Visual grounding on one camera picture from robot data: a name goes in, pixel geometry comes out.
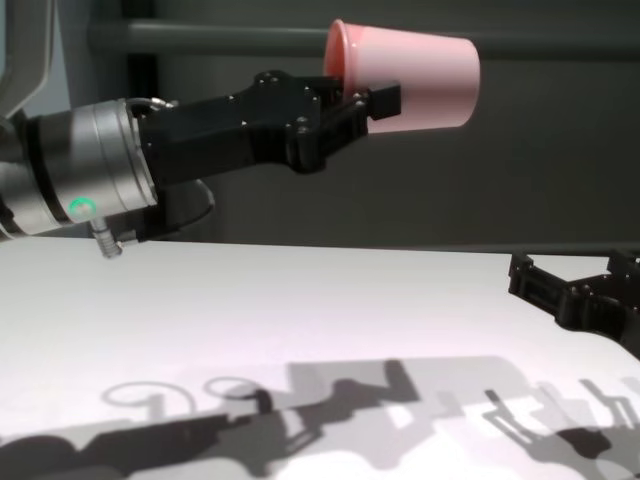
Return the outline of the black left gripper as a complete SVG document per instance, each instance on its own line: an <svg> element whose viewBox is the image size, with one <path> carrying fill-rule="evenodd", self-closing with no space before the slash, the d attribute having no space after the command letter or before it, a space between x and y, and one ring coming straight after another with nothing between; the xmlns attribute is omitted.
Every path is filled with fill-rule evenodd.
<svg viewBox="0 0 640 480"><path fill-rule="evenodd" d="M262 164L315 173L324 167L321 107L339 104L343 92L340 77L271 71L242 91L150 113L139 135L153 182L171 186Z"/></svg>

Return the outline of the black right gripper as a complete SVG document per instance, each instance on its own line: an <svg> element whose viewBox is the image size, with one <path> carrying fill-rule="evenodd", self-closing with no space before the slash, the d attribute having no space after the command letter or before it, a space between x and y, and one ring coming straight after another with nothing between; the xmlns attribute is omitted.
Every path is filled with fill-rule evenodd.
<svg viewBox="0 0 640 480"><path fill-rule="evenodd" d="M571 332L606 338L639 359L639 257L614 251L608 276L569 282L537 267L528 256L512 254L508 292L555 314L555 322Z"/></svg>

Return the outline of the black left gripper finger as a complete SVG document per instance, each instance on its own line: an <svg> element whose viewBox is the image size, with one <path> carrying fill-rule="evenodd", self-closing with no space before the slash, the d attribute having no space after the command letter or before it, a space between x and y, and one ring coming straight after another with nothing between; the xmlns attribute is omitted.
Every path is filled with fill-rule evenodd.
<svg viewBox="0 0 640 480"><path fill-rule="evenodd" d="M301 174L325 169L329 157L369 134L368 122L401 113L401 86L386 83L322 108L311 99L310 111L299 115L289 132L289 167Z"/></svg>

